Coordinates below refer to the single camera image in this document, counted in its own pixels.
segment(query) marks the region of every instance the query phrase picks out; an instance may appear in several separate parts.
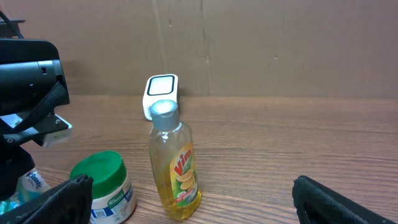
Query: dish soap bottle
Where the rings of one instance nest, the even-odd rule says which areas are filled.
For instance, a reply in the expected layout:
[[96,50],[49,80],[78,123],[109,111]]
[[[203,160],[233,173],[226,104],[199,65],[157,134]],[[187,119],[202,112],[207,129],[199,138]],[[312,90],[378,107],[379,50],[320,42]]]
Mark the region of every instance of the dish soap bottle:
[[166,214],[182,221],[192,215],[201,200],[192,131],[180,121],[178,105],[172,100],[157,101],[150,113],[154,128],[149,155],[156,187]]

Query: cardboard wall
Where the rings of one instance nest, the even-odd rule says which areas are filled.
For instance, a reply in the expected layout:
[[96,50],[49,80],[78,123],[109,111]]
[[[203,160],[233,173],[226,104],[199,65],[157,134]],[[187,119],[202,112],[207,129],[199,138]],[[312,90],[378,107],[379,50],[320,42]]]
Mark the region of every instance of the cardboard wall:
[[0,0],[54,43],[71,94],[397,97],[395,0]]

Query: white device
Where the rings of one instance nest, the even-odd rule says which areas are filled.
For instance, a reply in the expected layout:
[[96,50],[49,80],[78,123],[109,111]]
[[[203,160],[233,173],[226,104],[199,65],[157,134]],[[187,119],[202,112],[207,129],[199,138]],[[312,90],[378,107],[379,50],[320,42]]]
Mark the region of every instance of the white device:
[[158,100],[173,100],[177,104],[179,103],[178,76],[174,74],[154,75],[148,79],[142,105],[145,117],[149,121],[152,121],[150,106]]

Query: wood grain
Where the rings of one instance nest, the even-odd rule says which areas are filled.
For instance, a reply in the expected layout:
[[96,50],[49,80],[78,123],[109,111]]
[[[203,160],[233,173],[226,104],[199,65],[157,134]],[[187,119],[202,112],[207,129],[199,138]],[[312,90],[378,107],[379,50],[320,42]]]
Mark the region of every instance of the wood grain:
[[[298,223],[299,175],[398,222],[398,100],[185,97],[180,109],[203,190],[187,223]],[[128,223],[171,222],[152,176],[141,97],[71,96],[57,113],[74,126],[71,141],[24,146],[50,185],[84,157],[115,150],[138,198]]]

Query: lemon graphic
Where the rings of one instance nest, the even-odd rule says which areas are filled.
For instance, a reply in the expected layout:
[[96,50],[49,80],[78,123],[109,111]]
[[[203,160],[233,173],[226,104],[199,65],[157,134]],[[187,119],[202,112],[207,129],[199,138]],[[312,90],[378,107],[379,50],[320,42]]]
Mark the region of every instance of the lemon graphic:
[[181,184],[181,190],[187,190],[193,184],[195,184],[195,177],[194,176],[192,176],[192,178],[189,179],[188,181],[185,181],[184,183]]
[[184,174],[182,174],[182,176],[177,177],[177,181],[178,182],[186,182],[189,179],[191,179],[192,175],[193,175],[193,170],[190,169],[190,170],[186,171]]

